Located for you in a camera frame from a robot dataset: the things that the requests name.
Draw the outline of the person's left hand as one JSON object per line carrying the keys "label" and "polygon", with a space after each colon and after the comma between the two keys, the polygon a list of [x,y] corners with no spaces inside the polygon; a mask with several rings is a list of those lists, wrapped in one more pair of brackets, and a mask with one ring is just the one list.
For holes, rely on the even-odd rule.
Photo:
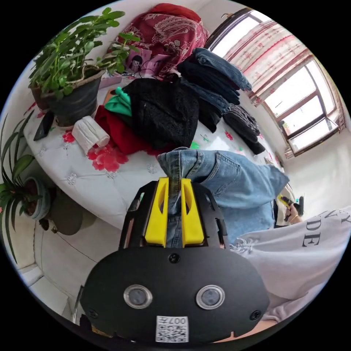
{"label": "person's left hand", "polygon": [[222,339],[222,340],[218,340],[215,341],[214,343],[221,343],[221,342],[228,342],[228,341],[232,341],[235,339],[240,339],[240,338],[244,338],[244,337],[248,337],[250,335],[259,333],[261,331],[264,331],[270,327],[275,326],[276,324],[278,324],[278,322],[276,322],[275,320],[261,320],[257,323],[257,325],[248,333],[246,334],[242,334],[242,335],[237,335],[234,332],[231,332],[231,335],[228,338]]}

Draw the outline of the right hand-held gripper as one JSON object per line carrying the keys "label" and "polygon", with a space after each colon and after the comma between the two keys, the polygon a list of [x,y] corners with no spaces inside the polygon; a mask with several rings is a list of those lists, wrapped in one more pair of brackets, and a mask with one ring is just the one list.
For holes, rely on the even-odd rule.
{"label": "right hand-held gripper", "polygon": [[295,209],[297,210],[297,213],[300,217],[303,216],[304,214],[304,196],[300,196],[298,199],[297,199],[297,202],[295,202],[293,204],[293,201],[290,200],[288,197],[286,196],[283,196],[282,194],[280,194],[277,199],[282,203],[284,204],[285,206],[291,206],[291,205],[294,205]]}

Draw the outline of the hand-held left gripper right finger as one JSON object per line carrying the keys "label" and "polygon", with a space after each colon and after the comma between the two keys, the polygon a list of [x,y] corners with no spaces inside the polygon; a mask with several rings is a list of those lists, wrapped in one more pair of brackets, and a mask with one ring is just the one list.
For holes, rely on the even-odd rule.
{"label": "hand-held left gripper right finger", "polygon": [[182,246],[200,246],[204,233],[195,193],[190,179],[181,179]]}

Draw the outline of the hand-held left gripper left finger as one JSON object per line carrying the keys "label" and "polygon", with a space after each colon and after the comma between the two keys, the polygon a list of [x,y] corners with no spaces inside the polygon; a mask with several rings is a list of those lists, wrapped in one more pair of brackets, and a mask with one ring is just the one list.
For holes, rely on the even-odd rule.
{"label": "hand-held left gripper left finger", "polygon": [[145,231],[148,245],[166,247],[169,202],[169,178],[159,178],[151,204],[150,216]]}

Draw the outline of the person's right hand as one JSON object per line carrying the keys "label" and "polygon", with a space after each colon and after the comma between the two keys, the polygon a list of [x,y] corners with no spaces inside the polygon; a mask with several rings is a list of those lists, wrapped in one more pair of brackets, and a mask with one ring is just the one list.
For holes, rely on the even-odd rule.
{"label": "person's right hand", "polygon": [[286,213],[285,213],[285,220],[290,224],[297,224],[297,223],[303,222],[294,204],[287,207]]}

